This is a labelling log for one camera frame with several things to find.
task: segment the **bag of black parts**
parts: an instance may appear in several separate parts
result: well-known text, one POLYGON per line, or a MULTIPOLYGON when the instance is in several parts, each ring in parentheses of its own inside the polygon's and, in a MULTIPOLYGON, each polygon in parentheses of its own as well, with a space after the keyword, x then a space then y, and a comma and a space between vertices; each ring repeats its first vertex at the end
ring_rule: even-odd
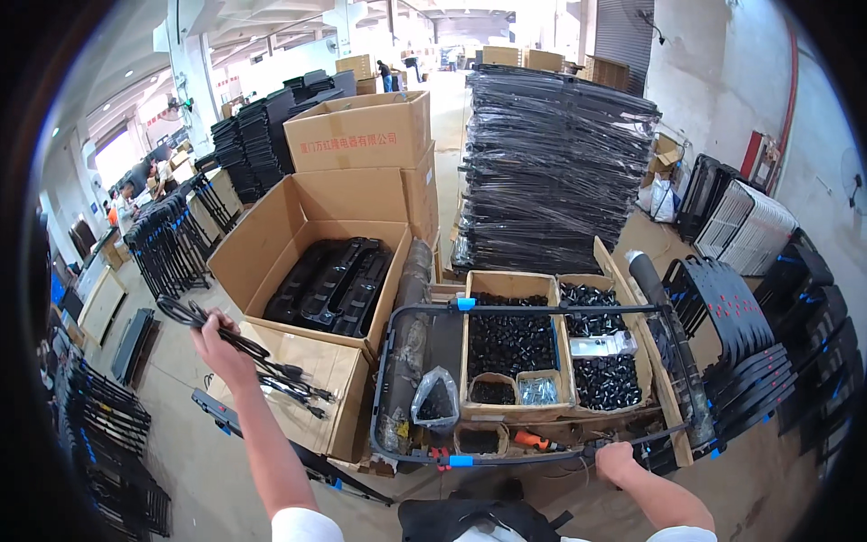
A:
POLYGON ((410 407, 415 425, 436 433, 450 434, 458 422, 458 384, 440 366, 421 378, 410 407))

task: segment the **metal roll-up door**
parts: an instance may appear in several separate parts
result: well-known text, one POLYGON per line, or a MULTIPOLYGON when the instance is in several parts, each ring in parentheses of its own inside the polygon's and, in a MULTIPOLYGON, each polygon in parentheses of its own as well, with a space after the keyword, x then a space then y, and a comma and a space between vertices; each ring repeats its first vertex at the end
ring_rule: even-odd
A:
POLYGON ((638 16, 639 10, 652 17, 654 0, 598 0, 594 56, 628 64, 627 91, 644 96, 653 27, 638 16))

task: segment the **white sleeve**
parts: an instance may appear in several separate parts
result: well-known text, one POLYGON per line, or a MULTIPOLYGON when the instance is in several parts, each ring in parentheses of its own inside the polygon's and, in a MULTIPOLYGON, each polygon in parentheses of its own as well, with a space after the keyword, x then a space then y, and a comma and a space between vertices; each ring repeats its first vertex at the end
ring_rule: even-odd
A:
POLYGON ((343 542, 343 533, 328 516, 307 508, 284 508, 271 520, 273 542, 343 542))
POLYGON ((716 535, 701 527, 669 527, 654 534, 648 542, 716 542, 716 535))

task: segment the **black tube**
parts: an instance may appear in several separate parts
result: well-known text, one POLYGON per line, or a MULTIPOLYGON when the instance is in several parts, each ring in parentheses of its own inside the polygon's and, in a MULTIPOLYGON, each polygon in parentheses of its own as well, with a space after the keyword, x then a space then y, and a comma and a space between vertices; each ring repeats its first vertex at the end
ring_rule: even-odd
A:
POLYGON ((674 336, 679 354, 677 357, 680 360, 680 363, 673 363, 671 367, 672 388, 677 394, 683 419, 689 421, 689 428, 687 429, 689 446, 692 448, 700 447, 712 441, 716 437, 716 433, 714 432, 714 421, 707 406, 704 384, 701 381, 701 374, 695 366, 693 351, 689 348, 687 335, 683 330, 681 321, 675 314, 674 307, 671 306, 665 289, 662 287, 662 282, 656 273, 653 262, 650 261, 647 254, 638 252, 631 259, 629 274, 636 280, 638 287, 642 289, 648 301, 662 306, 662 314, 668 324, 668 329, 674 336))

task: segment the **white shirt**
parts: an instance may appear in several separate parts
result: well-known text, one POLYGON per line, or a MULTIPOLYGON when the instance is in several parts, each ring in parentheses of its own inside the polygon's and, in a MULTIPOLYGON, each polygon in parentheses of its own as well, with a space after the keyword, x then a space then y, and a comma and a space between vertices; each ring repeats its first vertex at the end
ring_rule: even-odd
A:
MULTIPOLYGON (((273 542, 343 542, 343 533, 333 519, 307 508, 284 508, 271 520, 273 542)), ((526 542, 512 529, 495 526, 482 532, 473 526, 454 542, 526 542)), ((560 542, 587 542, 562 537, 560 542)), ((716 535, 701 527, 669 527, 651 536, 647 542, 716 542, 716 535)))
POLYGON ((123 237, 127 235, 129 228, 133 227, 133 212, 135 211, 133 202, 118 195, 117 198, 112 199, 111 205, 117 209, 117 227, 121 229, 121 237, 123 237))

